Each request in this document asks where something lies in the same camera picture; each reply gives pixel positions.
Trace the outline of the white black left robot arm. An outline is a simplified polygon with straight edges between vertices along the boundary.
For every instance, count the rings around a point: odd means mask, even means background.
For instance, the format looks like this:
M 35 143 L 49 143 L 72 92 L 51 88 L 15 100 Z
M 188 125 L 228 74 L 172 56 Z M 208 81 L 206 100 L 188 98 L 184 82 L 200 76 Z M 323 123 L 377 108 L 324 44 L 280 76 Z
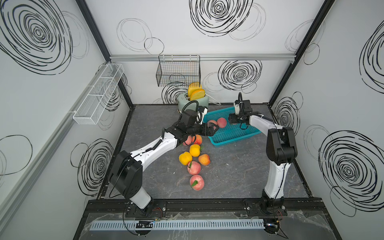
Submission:
M 126 199 L 139 209 L 146 210 L 153 198 L 143 188 L 143 172 L 159 157 L 177 148 L 185 142 L 188 136 L 201 135 L 212 137 L 219 130 L 214 123 L 184 124 L 177 121 L 162 135 L 146 146 L 130 153 L 121 151 L 115 159 L 108 180 L 110 184 Z

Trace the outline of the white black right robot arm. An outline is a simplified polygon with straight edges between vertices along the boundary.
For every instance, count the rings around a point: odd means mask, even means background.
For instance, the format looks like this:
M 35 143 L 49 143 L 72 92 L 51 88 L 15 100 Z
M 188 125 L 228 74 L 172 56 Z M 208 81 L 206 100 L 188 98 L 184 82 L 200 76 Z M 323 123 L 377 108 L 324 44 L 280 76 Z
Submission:
M 275 124 L 259 112 L 230 114 L 230 124 L 246 124 L 267 136 L 266 154 L 270 160 L 267 184 L 262 192 L 260 208 L 265 215 L 274 215 L 284 203 L 284 186 L 288 170 L 298 155 L 295 131 Z

